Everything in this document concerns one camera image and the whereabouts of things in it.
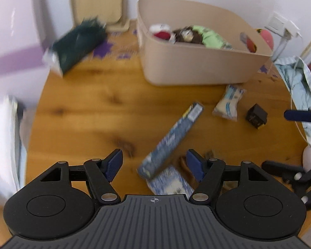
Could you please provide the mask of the blue white tissue packet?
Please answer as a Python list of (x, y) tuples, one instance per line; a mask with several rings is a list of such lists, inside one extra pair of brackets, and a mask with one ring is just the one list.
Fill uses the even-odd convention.
[(184, 194), (189, 199), (194, 192), (190, 184), (172, 165), (147, 181), (147, 185), (155, 195)]

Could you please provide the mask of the long blue toothpaste box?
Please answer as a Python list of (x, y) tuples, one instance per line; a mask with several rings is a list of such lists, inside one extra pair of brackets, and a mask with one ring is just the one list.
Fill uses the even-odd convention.
[(195, 124), (203, 112), (204, 107), (194, 102), (184, 112), (182, 117), (173, 125), (168, 133), (161, 139), (157, 146), (143, 159), (137, 169), (137, 173), (144, 179), (150, 180), (165, 163), (180, 142), (185, 138), (188, 131)]

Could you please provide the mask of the green snack packet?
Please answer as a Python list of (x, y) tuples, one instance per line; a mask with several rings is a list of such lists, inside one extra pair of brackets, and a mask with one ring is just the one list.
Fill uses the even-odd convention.
[(202, 43), (207, 48), (232, 50), (232, 45), (221, 35), (212, 29), (200, 25), (193, 25), (192, 30), (198, 32), (202, 37)]

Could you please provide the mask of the brown furry plush toy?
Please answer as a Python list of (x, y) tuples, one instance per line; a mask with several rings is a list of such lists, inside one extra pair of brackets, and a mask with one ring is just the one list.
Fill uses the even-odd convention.
[(176, 42), (179, 43), (191, 43), (203, 45), (203, 38), (200, 33), (193, 30), (192, 26), (187, 26), (182, 29), (176, 29), (173, 31)]

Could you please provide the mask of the white plush red cap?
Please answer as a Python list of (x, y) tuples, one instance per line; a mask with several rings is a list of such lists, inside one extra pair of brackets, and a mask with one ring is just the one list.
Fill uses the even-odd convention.
[(171, 43), (176, 41), (176, 35), (168, 24), (153, 24), (149, 27), (149, 32), (158, 39)]

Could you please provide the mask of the round white power hub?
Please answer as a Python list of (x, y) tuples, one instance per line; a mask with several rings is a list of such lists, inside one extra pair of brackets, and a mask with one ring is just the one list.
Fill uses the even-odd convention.
[(305, 172), (311, 170), (311, 145), (308, 145), (303, 151), (302, 166)]

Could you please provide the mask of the light blue plastic bag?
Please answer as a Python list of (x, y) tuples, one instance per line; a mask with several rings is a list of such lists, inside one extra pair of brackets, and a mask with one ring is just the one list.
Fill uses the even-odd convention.
[[(289, 110), (311, 109), (311, 71), (303, 59), (297, 56), (277, 59), (274, 62), (290, 94)], [(311, 123), (301, 123), (304, 133), (301, 134), (311, 144)]]

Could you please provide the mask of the small black cube box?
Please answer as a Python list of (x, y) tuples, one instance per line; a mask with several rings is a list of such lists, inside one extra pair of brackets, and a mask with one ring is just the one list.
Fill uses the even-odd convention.
[(254, 104), (247, 112), (246, 121), (259, 129), (266, 125), (268, 113), (258, 104)]

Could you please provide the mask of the white blue wrapped snack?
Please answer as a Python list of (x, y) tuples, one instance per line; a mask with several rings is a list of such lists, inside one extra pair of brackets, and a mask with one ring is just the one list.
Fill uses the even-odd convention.
[(223, 97), (213, 109), (212, 114), (224, 119), (237, 121), (237, 105), (245, 92), (246, 90), (241, 87), (228, 85)]

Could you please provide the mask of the pink green plush ball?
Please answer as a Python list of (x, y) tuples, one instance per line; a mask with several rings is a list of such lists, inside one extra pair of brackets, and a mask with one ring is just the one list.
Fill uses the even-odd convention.
[(267, 29), (257, 29), (258, 34), (264, 39), (264, 41), (267, 43), (267, 45), (270, 47), (270, 49), (274, 50), (274, 39), (272, 37), (272, 34)]

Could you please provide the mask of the beige plastic storage bin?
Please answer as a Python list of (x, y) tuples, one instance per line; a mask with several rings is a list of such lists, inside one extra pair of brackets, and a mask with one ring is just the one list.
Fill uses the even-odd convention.
[[(149, 31), (154, 24), (210, 28), (232, 48), (170, 43)], [(144, 77), (154, 85), (245, 83), (272, 56), (265, 40), (239, 15), (189, 0), (138, 0), (137, 37)]]

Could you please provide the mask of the dark green tissue pack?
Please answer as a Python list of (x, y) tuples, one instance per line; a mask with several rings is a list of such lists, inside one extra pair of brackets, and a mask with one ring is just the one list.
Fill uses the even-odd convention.
[(82, 23), (46, 49), (43, 63), (62, 76), (107, 38), (106, 26), (97, 18)]

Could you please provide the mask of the white wall charger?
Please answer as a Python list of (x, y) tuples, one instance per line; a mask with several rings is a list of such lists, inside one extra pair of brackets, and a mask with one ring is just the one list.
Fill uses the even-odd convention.
[(288, 20), (285, 25), (284, 25), (284, 29), (287, 33), (289, 33), (293, 38), (296, 37), (301, 37), (300, 34), (300, 29), (298, 28), (298, 26), (293, 23), (293, 21)]

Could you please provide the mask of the white wall socket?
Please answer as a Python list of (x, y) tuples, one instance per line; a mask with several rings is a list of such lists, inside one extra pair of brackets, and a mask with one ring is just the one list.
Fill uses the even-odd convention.
[(281, 16), (279, 13), (273, 12), (265, 28), (275, 34), (283, 35), (287, 21), (288, 19)]

